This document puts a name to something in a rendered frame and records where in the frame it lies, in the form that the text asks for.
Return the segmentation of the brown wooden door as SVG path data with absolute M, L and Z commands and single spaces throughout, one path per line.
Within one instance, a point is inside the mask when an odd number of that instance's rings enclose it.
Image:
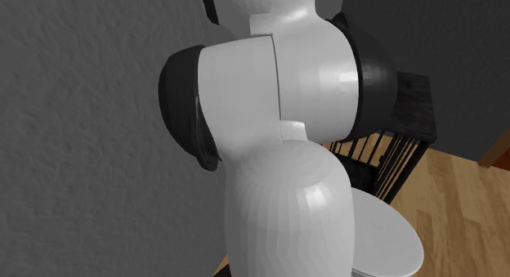
M 483 168 L 490 168 L 510 148 L 510 127 L 505 133 L 482 155 L 477 164 Z

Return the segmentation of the dark slatted side table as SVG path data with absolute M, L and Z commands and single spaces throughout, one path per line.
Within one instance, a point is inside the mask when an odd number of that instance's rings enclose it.
M 437 139 L 429 77 L 398 73 L 398 93 L 389 124 L 355 141 L 335 141 L 329 150 L 340 160 L 351 186 L 391 203 Z

